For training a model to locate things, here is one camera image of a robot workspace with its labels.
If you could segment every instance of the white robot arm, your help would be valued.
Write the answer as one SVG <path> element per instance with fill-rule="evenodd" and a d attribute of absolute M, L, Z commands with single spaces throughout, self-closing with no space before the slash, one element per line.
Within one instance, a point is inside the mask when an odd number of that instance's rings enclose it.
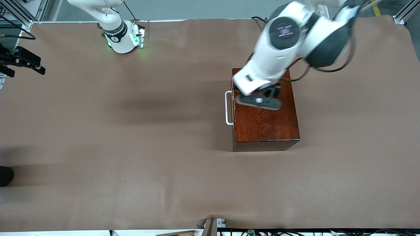
<path fill-rule="evenodd" d="M 310 67 L 330 66 L 346 51 L 352 27 L 365 0 L 347 0 L 334 19 L 294 1 L 277 8 L 261 32 L 246 65 L 233 76 L 237 103 L 278 110 L 278 81 L 296 57 Z"/>
<path fill-rule="evenodd" d="M 123 21 L 113 8 L 123 3 L 123 0 L 67 0 L 71 5 L 85 11 L 95 20 L 105 32 L 109 46 L 117 53 L 128 53 L 140 44 L 139 26 Z"/>

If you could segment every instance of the table surface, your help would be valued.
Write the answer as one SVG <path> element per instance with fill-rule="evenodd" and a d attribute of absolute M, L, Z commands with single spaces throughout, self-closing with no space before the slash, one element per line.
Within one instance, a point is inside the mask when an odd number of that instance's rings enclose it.
<path fill-rule="evenodd" d="M 420 222 L 420 66 L 389 16 L 357 20 L 353 61 L 293 84 L 301 141 L 233 153 L 232 68 L 254 20 L 150 23 L 118 55 L 96 24 L 34 25 L 21 45 L 47 74 L 16 69 L 0 98 L 0 231 L 411 228 Z M 296 78 L 303 69 L 291 69 Z"/>

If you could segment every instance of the metal handle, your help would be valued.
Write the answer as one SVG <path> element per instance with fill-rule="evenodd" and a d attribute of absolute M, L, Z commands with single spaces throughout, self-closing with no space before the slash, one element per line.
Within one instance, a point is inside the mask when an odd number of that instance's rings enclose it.
<path fill-rule="evenodd" d="M 226 111 L 226 113 L 225 113 L 225 118 L 226 118 L 226 124 L 228 125 L 228 126 L 233 126 L 234 124 L 233 123 L 230 123 L 229 122 L 229 119 L 228 119 L 228 98 L 227 98 L 227 95 L 228 94 L 231 94 L 232 93 L 232 91 L 226 91 L 225 92 L 225 111 Z"/>

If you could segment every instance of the wire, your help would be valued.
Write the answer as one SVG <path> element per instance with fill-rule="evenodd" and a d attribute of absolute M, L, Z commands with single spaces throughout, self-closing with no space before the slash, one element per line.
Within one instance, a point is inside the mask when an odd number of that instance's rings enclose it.
<path fill-rule="evenodd" d="M 261 18 L 259 16 L 253 16 L 253 17 L 251 17 L 251 19 L 258 19 L 258 20 L 260 20 L 260 21 L 262 21 L 264 23 L 267 23 L 267 18 L 263 19 L 263 18 Z"/>
<path fill-rule="evenodd" d="M 294 235 L 292 235 L 292 234 L 290 234 L 290 233 L 287 233 L 287 232 L 280 232 L 280 234 L 278 234 L 277 232 L 275 232 L 274 233 L 276 236 L 280 236 L 280 235 L 282 235 L 282 234 L 287 234 L 287 235 L 289 235 L 289 236 L 294 236 Z"/>
<path fill-rule="evenodd" d="M 370 235 L 372 235 L 372 234 L 375 234 L 375 233 L 379 233 L 379 232 L 381 232 L 381 231 L 386 231 L 386 232 L 391 232 L 391 233 L 394 233 L 394 234 L 398 234 L 398 235 L 400 235 L 400 236 L 403 236 L 403 234 L 402 233 L 400 233 L 400 232 L 397 232 L 397 231 L 394 231 L 394 230 L 390 230 L 390 229 L 380 229 L 380 230 L 378 230 L 378 231 L 375 231 L 375 232 L 373 232 L 373 233 L 368 233 L 368 234 L 365 234 L 365 235 L 367 235 L 367 236 L 370 236 Z"/>
<path fill-rule="evenodd" d="M 31 37 L 26 37 L 26 36 L 19 36 L 19 35 L 4 34 L 4 37 L 5 38 L 18 38 L 18 39 L 29 39 L 29 40 L 35 40 L 35 39 L 37 39 L 33 34 L 29 33 L 29 31 L 23 29 L 22 27 L 18 26 L 15 23 L 13 23 L 12 21 L 10 21 L 9 19 L 7 19 L 6 17 L 0 16 L 0 18 L 3 18 L 5 21 L 9 22 L 10 24 L 12 24 L 13 26 L 15 26 L 16 28 L 24 31 L 29 36 L 31 36 Z"/>
<path fill-rule="evenodd" d="M 6 14 L 6 8 L 0 7 L 0 14 L 1 16 L 4 16 L 4 14 Z"/>
<path fill-rule="evenodd" d="M 119 14 L 119 12 L 117 10 L 115 10 L 115 8 L 111 8 L 111 10 L 115 11 L 116 13 Z"/>
<path fill-rule="evenodd" d="M 296 64 L 296 62 L 298 62 L 298 61 L 300 61 L 300 60 L 302 60 L 303 58 L 298 58 L 298 59 L 296 59 L 292 64 L 290 64 L 290 66 L 287 68 L 287 69 L 289 69 L 290 67 L 292 67 L 294 64 Z M 310 66 L 307 66 L 306 67 L 306 69 L 305 69 L 305 71 L 303 72 L 303 74 L 299 77 L 299 78 L 297 78 L 297 79 L 286 79 L 286 78 L 280 78 L 280 80 L 281 81 L 286 81 L 286 82 L 296 82 L 296 81 L 299 81 L 299 80 L 301 80 L 303 77 L 305 77 L 307 74 L 308 74 L 308 72 L 309 72 L 309 69 L 310 69 Z M 299 234 L 298 232 L 294 232 L 294 231 L 291 231 L 291 230 L 286 230 L 286 231 L 288 231 L 288 232 L 292 232 L 292 233 L 295 233 L 295 234 L 297 234 L 297 235 L 299 235 L 299 236 L 303 236 L 302 234 Z"/>
<path fill-rule="evenodd" d="M 124 2 L 124 5 L 126 6 L 127 10 L 130 12 L 130 14 L 133 16 L 133 21 L 138 21 L 138 19 L 134 16 L 133 12 L 130 10 L 130 8 L 127 6 L 127 3 Z"/>
<path fill-rule="evenodd" d="M 99 23 L 96 23 L 96 26 L 97 26 L 99 29 L 102 29 L 102 26 L 101 26 Z M 102 36 L 102 37 L 105 37 L 105 32 L 102 32 L 101 36 Z"/>
<path fill-rule="evenodd" d="M 350 54 L 349 54 L 349 56 L 347 57 L 347 60 L 346 60 L 346 62 L 344 63 L 344 65 L 343 66 L 341 66 L 340 68 L 338 68 L 338 69 L 334 69 L 334 70 L 324 70 L 324 69 L 321 69 L 321 68 L 314 68 L 315 70 L 317 70 L 317 71 L 321 71 L 321 72 L 328 72 L 328 73 L 330 73 L 330 72 L 337 72 L 337 71 L 341 71 L 344 67 L 346 67 L 349 63 L 350 63 L 350 61 L 353 59 L 353 56 L 354 56 L 354 51 L 356 50 L 356 40 L 355 40 L 355 38 L 354 38 L 354 35 L 352 34 L 352 37 L 350 38 Z"/>

